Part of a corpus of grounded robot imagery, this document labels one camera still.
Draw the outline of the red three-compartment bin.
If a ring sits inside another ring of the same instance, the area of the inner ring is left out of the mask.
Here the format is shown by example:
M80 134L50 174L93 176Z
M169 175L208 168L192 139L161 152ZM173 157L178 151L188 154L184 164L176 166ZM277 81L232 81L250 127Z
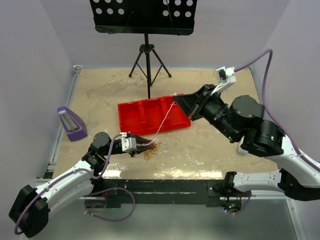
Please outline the red three-compartment bin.
M166 95L119 103L117 109L120 131L145 136L190 127L191 121L173 103L173 97Z

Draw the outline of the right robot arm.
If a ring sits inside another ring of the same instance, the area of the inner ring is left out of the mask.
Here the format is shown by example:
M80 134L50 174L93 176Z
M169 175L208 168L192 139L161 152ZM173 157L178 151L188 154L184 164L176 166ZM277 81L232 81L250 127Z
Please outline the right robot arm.
M264 105L249 95L238 96L227 105L214 88L205 84L195 93L174 96L173 101L191 121L204 118L230 143L239 143L248 154L280 167L264 173L227 172L217 190L226 197L261 190L284 193L298 201L319 200L319 162L298 152L283 129L264 118Z

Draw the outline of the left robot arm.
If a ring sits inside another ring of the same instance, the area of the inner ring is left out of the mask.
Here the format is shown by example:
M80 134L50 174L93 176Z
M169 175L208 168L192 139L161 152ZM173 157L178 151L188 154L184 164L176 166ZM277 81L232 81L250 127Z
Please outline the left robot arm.
M99 132L85 155L70 169L36 187L20 189L8 216L15 223L14 234L32 238L48 224L50 216L83 196L99 196L104 190L100 181L112 155L135 155L151 150L157 141L131 132L110 137Z

